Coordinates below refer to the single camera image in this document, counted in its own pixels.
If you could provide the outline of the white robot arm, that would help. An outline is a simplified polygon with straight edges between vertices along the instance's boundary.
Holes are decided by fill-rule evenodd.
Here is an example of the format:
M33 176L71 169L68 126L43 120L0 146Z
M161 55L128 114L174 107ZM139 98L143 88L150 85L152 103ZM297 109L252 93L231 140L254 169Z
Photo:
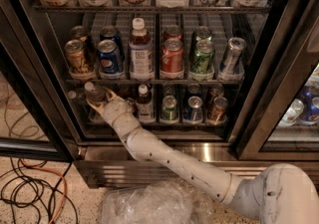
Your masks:
M244 179L171 148L144 129L128 103L104 89L100 102L88 105L116 132L137 161L152 160L201 189L218 203L260 224L319 224L319 196L299 167L273 164L253 179Z

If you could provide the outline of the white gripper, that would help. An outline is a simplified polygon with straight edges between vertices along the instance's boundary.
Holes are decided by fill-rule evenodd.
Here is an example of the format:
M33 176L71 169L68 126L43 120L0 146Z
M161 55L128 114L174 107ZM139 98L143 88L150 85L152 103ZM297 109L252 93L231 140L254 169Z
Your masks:
M125 137L141 124L129 110L128 103L109 88L105 88L105 102L94 103L86 99L87 104L102 116L104 121L116 132L118 137Z

